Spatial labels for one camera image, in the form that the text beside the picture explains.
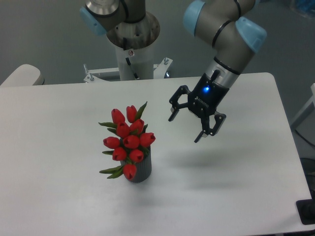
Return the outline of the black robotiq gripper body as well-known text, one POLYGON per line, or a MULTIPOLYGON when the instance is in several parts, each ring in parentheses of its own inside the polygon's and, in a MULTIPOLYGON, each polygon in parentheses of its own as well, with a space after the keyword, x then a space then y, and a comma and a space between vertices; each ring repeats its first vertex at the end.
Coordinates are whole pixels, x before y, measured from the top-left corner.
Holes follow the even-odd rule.
POLYGON ((188 94, 188 109, 199 118, 201 118, 202 113, 205 113, 206 117, 213 115, 229 91, 228 88, 215 83, 219 74, 219 72, 214 72, 211 77, 208 77, 204 73, 194 89, 188 94))

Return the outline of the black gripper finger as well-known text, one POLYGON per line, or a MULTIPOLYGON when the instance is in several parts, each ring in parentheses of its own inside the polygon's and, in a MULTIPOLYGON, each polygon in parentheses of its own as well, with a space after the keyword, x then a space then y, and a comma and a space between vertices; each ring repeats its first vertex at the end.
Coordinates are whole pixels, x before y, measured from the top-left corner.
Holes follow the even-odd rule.
POLYGON ((190 93, 190 90, 187 85, 182 85, 175 91, 175 93, 169 99, 169 103, 172 105, 172 107, 171 107, 171 116, 169 117, 168 121, 173 121, 180 109, 188 107, 188 102, 180 104, 179 98, 182 95, 184 94, 188 95, 189 93, 190 93))
POLYGON ((211 115, 207 115, 205 113, 201 114, 200 119, 201 119, 201 124, 202 124, 202 131, 195 138, 194 140, 195 143, 197 143, 202 137, 207 137, 208 135, 215 136, 226 119, 226 114, 215 112, 213 114, 214 119, 215 119, 215 125, 211 128, 210 116, 211 115))

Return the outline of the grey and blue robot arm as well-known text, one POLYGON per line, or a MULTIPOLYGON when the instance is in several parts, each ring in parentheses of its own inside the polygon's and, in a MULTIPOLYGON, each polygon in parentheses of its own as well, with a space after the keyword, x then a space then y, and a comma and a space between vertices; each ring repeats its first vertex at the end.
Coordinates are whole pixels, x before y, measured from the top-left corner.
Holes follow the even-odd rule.
MULTIPOLYGON (((256 0, 195 0, 184 13, 185 29, 217 52, 194 89, 180 86, 169 100, 170 120, 182 108, 201 120, 199 138, 217 134, 226 118, 217 111, 218 105, 264 43, 265 29, 245 18, 257 4, 256 0)), ((160 25, 145 1, 88 0, 80 16, 94 34, 105 35, 116 47, 121 80, 153 78, 151 47, 160 25)))

